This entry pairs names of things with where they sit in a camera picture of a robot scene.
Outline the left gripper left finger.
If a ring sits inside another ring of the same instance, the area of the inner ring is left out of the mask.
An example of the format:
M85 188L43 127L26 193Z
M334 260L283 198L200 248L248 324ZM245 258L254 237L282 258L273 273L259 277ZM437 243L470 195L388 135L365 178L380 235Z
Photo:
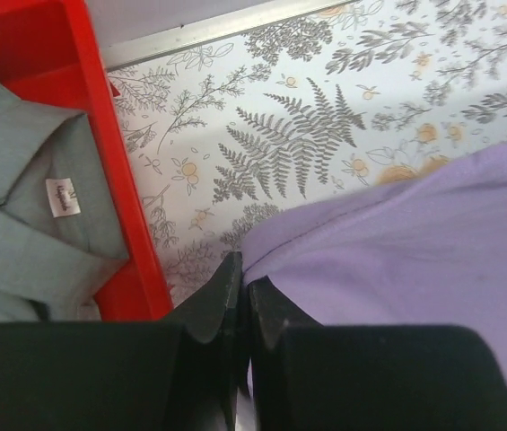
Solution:
M0 430L232 430L241 255L159 321L0 324Z

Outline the purple t shirt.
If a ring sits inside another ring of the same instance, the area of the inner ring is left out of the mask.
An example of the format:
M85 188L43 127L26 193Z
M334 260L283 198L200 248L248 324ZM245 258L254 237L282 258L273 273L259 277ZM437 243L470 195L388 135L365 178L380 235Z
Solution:
M279 213L242 255L245 283L268 278L321 323L470 328L507 378L507 143Z

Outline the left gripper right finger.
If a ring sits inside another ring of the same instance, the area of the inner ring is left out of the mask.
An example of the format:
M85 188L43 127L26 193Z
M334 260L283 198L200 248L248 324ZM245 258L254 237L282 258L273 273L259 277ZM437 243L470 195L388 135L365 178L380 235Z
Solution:
M474 331L325 326L267 278L248 293L259 429L507 430L507 382Z

